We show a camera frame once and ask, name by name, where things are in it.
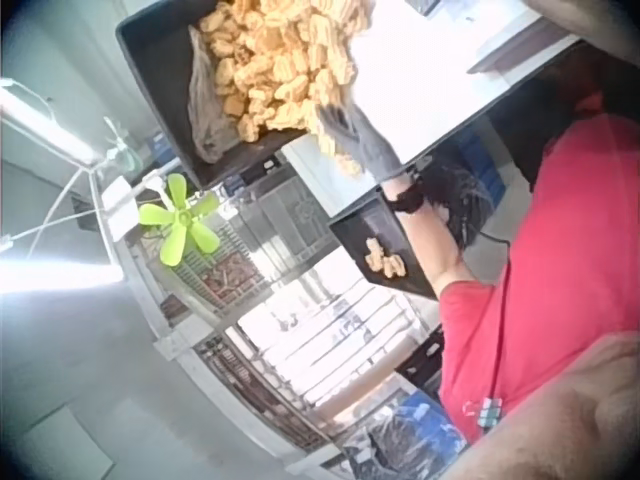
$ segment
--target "fan blade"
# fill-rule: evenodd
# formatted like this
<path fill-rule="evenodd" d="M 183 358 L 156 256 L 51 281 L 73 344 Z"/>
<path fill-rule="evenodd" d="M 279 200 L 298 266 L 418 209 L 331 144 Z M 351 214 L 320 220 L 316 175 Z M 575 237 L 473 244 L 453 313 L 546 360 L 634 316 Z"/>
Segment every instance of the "fan blade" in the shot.
<path fill-rule="evenodd" d="M 204 253 L 213 253 L 220 247 L 218 236 L 198 221 L 191 224 L 189 233 Z"/>
<path fill-rule="evenodd" d="M 175 267 L 182 260 L 184 245 L 187 241 L 187 227 L 179 222 L 173 224 L 169 238 L 160 250 L 160 261 L 170 267 Z"/>
<path fill-rule="evenodd" d="M 189 209 L 191 215 L 199 217 L 201 215 L 209 215 L 220 205 L 220 200 L 213 193 L 207 193 L 198 203 Z"/>
<path fill-rule="evenodd" d="M 187 181 L 179 173 L 172 173 L 167 178 L 169 191 L 171 192 L 171 200 L 177 210 L 181 210 L 187 206 Z"/>
<path fill-rule="evenodd" d="M 175 213 L 165 210 L 153 203 L 140 205 L 138 209 L 140 225 L 170 225 L 174 222 Z"/>

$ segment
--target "gray glove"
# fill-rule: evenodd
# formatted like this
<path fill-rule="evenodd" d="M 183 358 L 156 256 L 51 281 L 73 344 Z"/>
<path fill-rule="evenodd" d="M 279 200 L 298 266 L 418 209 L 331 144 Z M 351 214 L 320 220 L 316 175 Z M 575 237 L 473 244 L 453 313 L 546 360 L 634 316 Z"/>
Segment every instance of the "gray glove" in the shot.
<path fill-rule="evenodd" d="M 318 118 L 324 131 L 362 168 L 381 183 L 403 173 L 400 159 L 387 140 L 371 125 L 365 114 L 353 103 L 344 108 L 318 107 Z"/>

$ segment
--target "black wristwatch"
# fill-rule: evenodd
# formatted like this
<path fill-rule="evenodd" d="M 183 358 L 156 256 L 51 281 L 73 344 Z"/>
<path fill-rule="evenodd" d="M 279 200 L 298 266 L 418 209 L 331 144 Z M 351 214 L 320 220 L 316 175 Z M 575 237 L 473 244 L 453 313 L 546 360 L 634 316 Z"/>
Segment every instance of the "black wristwatch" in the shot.
<path fill-rule="evenodd" d="M 400 195 L 395 201 L 387 200 L 389 207 L 394 212 L 415 213 L 424 205 L 424 186 L 422 178 L 417 177 L 413 184 Z"/>

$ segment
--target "fried food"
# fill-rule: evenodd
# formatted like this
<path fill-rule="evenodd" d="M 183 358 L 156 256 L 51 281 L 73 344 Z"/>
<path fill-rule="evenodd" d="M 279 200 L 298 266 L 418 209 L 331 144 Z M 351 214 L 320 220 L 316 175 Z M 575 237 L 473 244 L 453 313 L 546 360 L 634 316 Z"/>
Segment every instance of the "fried food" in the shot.
<path fill-rule="evenodd" d="M 309 77 L 298 75 L 289 83 L 283 83 L 276 90 L 275 97 L 286 102 L 301 102 L 306 98 L 308 89 Z"/>
<path fill-rule="evenodd" d="M 400 255 L 385 256 L 384 249 L 375 237 L 368 238 L 366 244 L 371 253 L 366 255 L 364 259 L 372 272 L 378 273 L 382 271 L 388 279 L 407 275 L 407 269 Z"/>
<path fill-rule="evenodd" d="M 245 109 L 245 101 L 242 95 L 235 94 L 229 95 L 225 101 L 224 106 L 222 107 L 224 113 L 227 115 L 232 115 L 234 117 L 241 117 L 244 113 Z"/>
<path fill-rule="evenodd" d="M 327 49 L 324 45 L 309 45 L 307 55 L 309 57 L 309 69 L 312 72 L 320 70 L 327 62 Z"/>
<path fill-rule="evenodd" d="M 317 135 L 320 150 L 346 175 L 362 171 L 322 131 L 316 107 L 339 105 L 355 78 L 348 42 L 369 25 L 366 2 L 234 0 L 219 2 L 200 20 L 200 30 L 219 60 L 216 94 L 224 98 L 225 113 L 238 119 L 244 141 L 256 141 L 261 128 L 305 129 Z M 380 255 L 375 266 L 382 271 Z M 388 268 L 402 271 L 398 260 L 389 262 Z"/>
<path fill-rule="evenodd" d="M 223 58 L 216 68 L 216 85 L 229 85 L 233 81 L 236 72 L 236 62 L 233 58 Z"/>
<path fill-rule="evenodd" d="M 264 15 L 251 10 L 244 16 L 244 24 L 249 30 L 256 31 L 264 25 Z"/>
<path fill-rule="evenodd" d="M 273 63 L 273 77 L 277 82 L 290 82 L 296 75 L 298 70 L 293 62 L 293 57 L 285 53 L 278 55 Z"/>
<path fill-rule="evenodd" d="M 391 263 L 393 271 L 397 276 L 404 277 L 407 275 L 407 268 L 404 266 L 404 261 L 400 255 L 391 255 L 389 257 L 389 263 Z"/>
<path fill-rule="evenodd" d="M 276 116 L 276 109 L 273 107 L 269 107 L 260 113 L 256 113 L 253 116 L 253 123 L 255 125 L 264 125 L 267 120 L 270 120 L 275 116 Z"/>
<path fill-rule="evenodd" d="M 233 43 L 221 39 L 215 40 L 211 45 L 211 49 L 218 58 L 230 57 L 235 50 Z"/>
<path fill-rule="evenodd" d="M 245 142 L 255 142 L 258 140 L 259 128 L 253 119 L 245 114 L 238 122 L 238 135 Z"/>
<path fill-rule="evenodd" d="M 200 30 L 203 33 L 213 33 L 222 26 L 226 18 L 225 12 L 216 10 L 200 20 Z"/>
<path fill-rule="evenodd" d="M 298 48 L 291 52 L 291 59 L 298 73 L 306 74 L 309 71 L 309 56 L 304 48 Z"/>
<path fill-rule="evenodd" d="M 267 104 L 273 99 L 273 88 L 262 85 L 249 90 L 249 98 Z"/>
<path fill-rule="evenodd" d="M 326 47 L 333 47 L 338 43 L 338 34 L 333 22 L 317 13 L 311 15 L 309 23 L 309 38 L 311 43 L 318 43 Z"/>

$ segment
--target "black tray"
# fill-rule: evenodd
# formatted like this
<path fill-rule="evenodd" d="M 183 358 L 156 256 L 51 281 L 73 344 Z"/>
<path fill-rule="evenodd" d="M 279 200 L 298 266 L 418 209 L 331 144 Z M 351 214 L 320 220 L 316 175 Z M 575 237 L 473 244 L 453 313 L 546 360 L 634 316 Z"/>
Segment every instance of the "black tray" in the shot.
<path fill-rule="evenodd" d="M 433 289 L 418 264 L 400 222 L 377 188 L 331 219 L 329 228 L 369 282 L 435 300 Z M 385 254 L 402 257 L 407 269 L 406 276 L 388 279 L 382 272 L 374 273 L 369 269 L 364 257 L 369 254 L 367 238 L 372 237 L 379 240 Z"/>
<path fill-rule="evenodd" d="M 196 152 L 187 105 L 193 64 L 188 26 L 212 12 L 217 0 L 162 0 L 127 18 L 116 36 L 133 76 L 171 142 L 184 169 L 198 188 L 266 160 L 304 132 L 274 131 L 256 143 L 240 143 L 214 165 Z"/>

